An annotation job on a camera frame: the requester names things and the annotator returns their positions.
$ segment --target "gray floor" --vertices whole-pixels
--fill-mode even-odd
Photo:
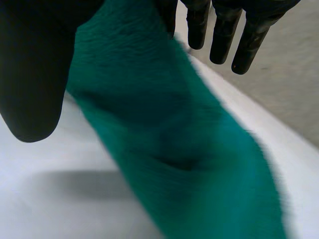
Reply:
[[[272,26],[243,76],[232,73],[230,66],[244,28],[244,14],[223,65],[209,61],[214,24],[212,10],[205,46],[192,50],[192,55],[319,147],[319,0],[302,0]]]

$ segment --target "green towel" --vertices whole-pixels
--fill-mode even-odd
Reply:
[[[107,0],[78,29],[67,90],[166,238],[286,238],[260,147],[150,0]]]

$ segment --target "green fabric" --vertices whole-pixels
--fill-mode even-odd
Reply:
[[[286,238],[260,147],[149,0],[108,0],[79,28],[67,90],[166,238]]]

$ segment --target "white table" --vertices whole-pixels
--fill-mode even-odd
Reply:
[[[193,59],[242,125],[267,145],[289,194],[287,225],[303,239],[319,238],[319,153]],[[48,139],[16,140],[0,119],[1,239],[156,239],[152,222],[123,181],[78,107],[65,99]]]

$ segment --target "finger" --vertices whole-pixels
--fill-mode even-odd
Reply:
[[[246,24],[232,63],[234,73],[243,75],[249,70],[270,27],[299,1],[243,1],[243,7],[246,10]]]
[[[161,16],[170,37],[174,37],[178,0],[155,0],[155,7]]]
[[[210,0],[182,0],[188,8],[188,44],[199,50],[204,46],[207,30]]]
[[[66,8],[53,14],[59,3],[50,10],[21,0],[0,4],[0,113],[16,138],[39,141],[57,126],[76,25],[89,18],[61,24]]]
[[[221,65],[227,59],[242,9],[236,3],[229,4],[223,0],[213,0],[213,6],[217,19],[209,59]]]

